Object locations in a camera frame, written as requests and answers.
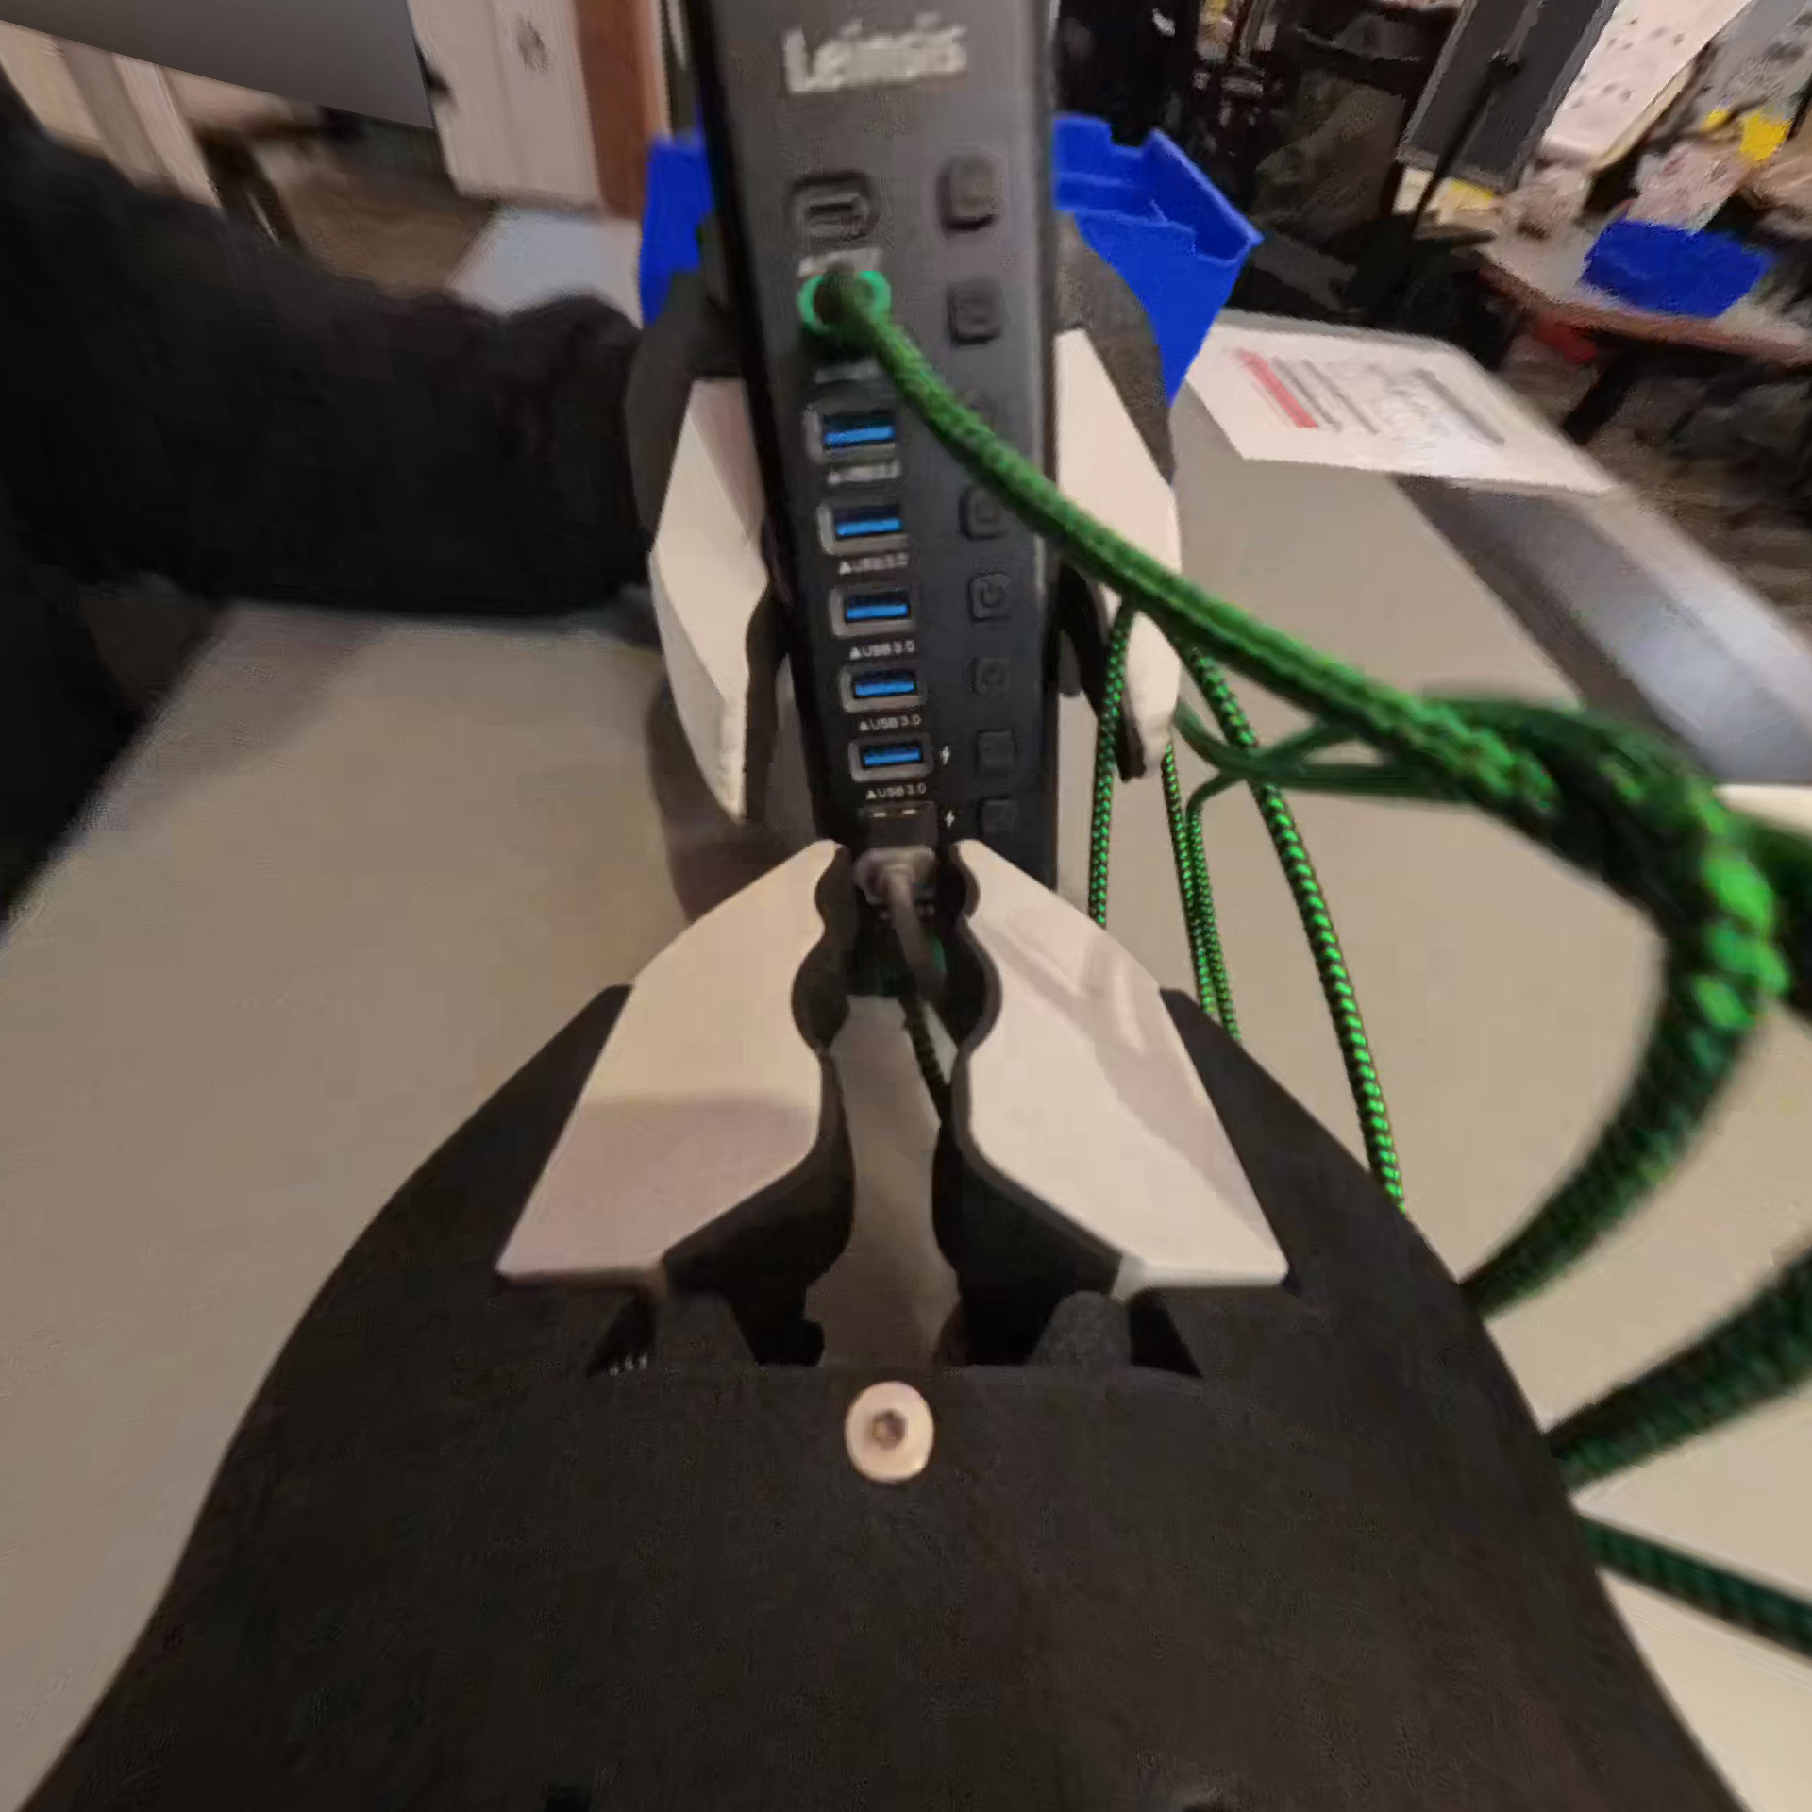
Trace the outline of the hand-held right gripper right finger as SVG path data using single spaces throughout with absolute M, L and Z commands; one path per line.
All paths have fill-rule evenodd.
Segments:
M 963 1296 L 1275 1288 L 1287 1258 L 1161 983 L 979 841 L 946 856 L 931 1234 Z

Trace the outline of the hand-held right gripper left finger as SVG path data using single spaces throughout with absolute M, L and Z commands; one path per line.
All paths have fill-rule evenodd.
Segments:
M 853 857 L 819 841 L 649 959 L 500 1278 L 809 1293 L 853 1234 L 847 956 Z

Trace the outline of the black box-shaped USB hub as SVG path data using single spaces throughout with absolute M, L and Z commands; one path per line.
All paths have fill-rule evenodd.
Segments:
M 1058 872 L 1051 561 L 900 399 L 819 340 L 803 287 L 860 272 L 892 324 L 1051 475 L 1051 111 L 1041 5 L 682 5 L 762 554 L 819 830 L 884 811 Z

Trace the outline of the blue storage bin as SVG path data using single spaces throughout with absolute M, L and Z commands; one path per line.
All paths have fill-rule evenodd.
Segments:
M 652 322 L 673 277 L 699 272 L 699 229 L 714 214 L 699 128 L 652 141 L 643 179 L 638 312 Z M 1161 388 L 1180 399 L 1262 237 L 1161 128 L 1122 143 L 1072 111 L 1051 121 L 1051 199 L 1145 305 Z

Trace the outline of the person's left forearm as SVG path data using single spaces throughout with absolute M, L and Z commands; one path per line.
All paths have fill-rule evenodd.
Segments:
M 401 299 L 130 187 L 0 91 L 7 911 L 143 707 L 84 590 L 505 616 L 649 567 L 629 478 L 638 330 L 603 299 Z

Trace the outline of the grey desk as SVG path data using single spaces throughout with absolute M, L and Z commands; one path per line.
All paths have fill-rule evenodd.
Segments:
M 1172 410 L 1184 567 L 1401 687 L 1563 695 L 1383 475 L 1245 465 Z M 450 629 L 239 609 L 7 934 L 7 1805 L 127 1663 L 291 1326 L 406 1179 L 598 988 L 759 872 L 668 733 L 633 609 Z M 1463 816 L 1296 806 L 1407 1210 L 1454 1271 L 1613 1098 L 1643 922 Z M 900 1018 L 833 1048 L 860 1234 L 847 1357 L 921 1351 L 946 1278 Z M 1630 1377 L 1805 1251 L 1786 1018 L 1676 1181 L 1494 1321 L 1535 1417 Z M 1585 1513 L 1805 1595 L 1805 1392 L 1597 1481 Z M 1745 1805 L 1805 1805 L 1805 1668 L 1650 1595 L 1615 1613 Z

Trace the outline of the printed paper sheet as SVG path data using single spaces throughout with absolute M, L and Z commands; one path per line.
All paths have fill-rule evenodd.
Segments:
M 1615 491 L 1469 352 L 1429 335 L 1220 317 L 1184 388 L 1247 465 L 1509 493 Z

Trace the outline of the wooden beam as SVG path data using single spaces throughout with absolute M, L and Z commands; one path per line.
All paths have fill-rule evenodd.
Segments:
M 661 0 L 575 0 L 581 91 L 603 214 L 638 219 L 649 143 L 668 137 L 668 63 Z

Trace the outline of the wooden edged table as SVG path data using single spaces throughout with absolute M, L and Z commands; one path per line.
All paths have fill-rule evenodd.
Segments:
M 1812 372 L 1805 324 L 1764 299 L 1735 299 L 1711 322 L 1622 305 L 1584 278 L 1597 229 L 1568 226 L 1549 239 L 1494 237 L 1484 287 L 1509 305 L 1518 335 L 1572 330 L 1597 343 L 1597 377 L 1568 410 L 1563 441 L 1594 443 L 1650 377 L 1708 377 L 1715 394 L 1745 378 L 1800 378 Z

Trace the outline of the grey monitor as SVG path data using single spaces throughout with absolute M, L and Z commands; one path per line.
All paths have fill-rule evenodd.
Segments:
M 1391 161 L 1511 191 L 1613 11 L 1613 0 L 1463 0 Z

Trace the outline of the small blue bins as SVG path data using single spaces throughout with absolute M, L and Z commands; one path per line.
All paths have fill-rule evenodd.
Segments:
M 1647 317 L 1715 322 L 1770 272 L 1770 252 L 1734 237 L 1615 214 L 1584 255 L 1584 287 Z

